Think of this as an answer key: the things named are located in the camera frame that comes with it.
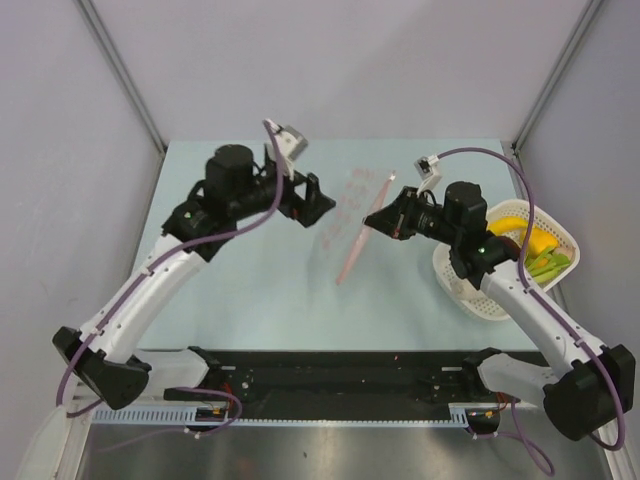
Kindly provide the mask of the clear zip top bag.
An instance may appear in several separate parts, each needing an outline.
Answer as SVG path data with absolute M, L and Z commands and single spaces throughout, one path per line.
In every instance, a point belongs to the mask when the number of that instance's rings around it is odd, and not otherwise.
M 356 167 L 331 188 L 336 206 L 318 223 L 309 256 L 311 279 L 345 282 L 371 234 L 364 219 L 384 206 L 395 178 L 392 169 Z

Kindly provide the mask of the green leek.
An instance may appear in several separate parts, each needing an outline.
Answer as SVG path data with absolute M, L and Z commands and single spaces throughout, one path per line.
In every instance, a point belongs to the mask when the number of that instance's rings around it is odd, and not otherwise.
M 572 261 L 571 253 L 556 249 L 543 252 L 536 258 L 529 256 L 525 261 L 525 267 L 536 281 L 546 282 L 557 277 L 572 264 Z

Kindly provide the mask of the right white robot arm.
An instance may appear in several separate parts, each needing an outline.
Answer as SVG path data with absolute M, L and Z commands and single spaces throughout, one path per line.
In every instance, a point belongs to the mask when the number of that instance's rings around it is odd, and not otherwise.
M 449 185 L 441 205 L 405 187 L 367 227 L 396 240 L 416 234 L 449 248 L 456 275 L 496 302 L 543 355 L 546 366 L 517 360 L 494 348 L 468 357 L 463 393 L 484 401 L 501 392 L 541 408 L 566 438 L 580 440 L 611 421 L 625 437 L 624 415 L 633 406 L 635 358 L 624 346 L 606 346 L 579 326 L 532 280 L 518 260 L 522 249 L 487 228 L 481 188 Z

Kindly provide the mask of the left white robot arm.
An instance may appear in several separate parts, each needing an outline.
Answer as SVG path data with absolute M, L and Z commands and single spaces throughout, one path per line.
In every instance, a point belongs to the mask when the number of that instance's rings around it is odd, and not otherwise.
M 164 222 L 147 259 L 116 295 L 77 329 L 61 327 L 52 343 L 67 367 L 56 403 L 76 376 L 111 409 L 132 404 L 149 387 L 169 399 L 189 390 L 197 398 L 214 397 L 220 374 L 202 355 L 187 348 L 145 360 L 136 354 L 139 340 L 171 297 L 211 262 L 223 245 L 251 231 L 239 227 L 249 217 L 260 226 L 274 213 L 305 228 L 316 224 L 336 205 L 322 193 L 318 177 L 289 169 L 278 148 L 264 148 L 257 166 L 250 148 L 223 145 L 205 165 L 205 176 Z

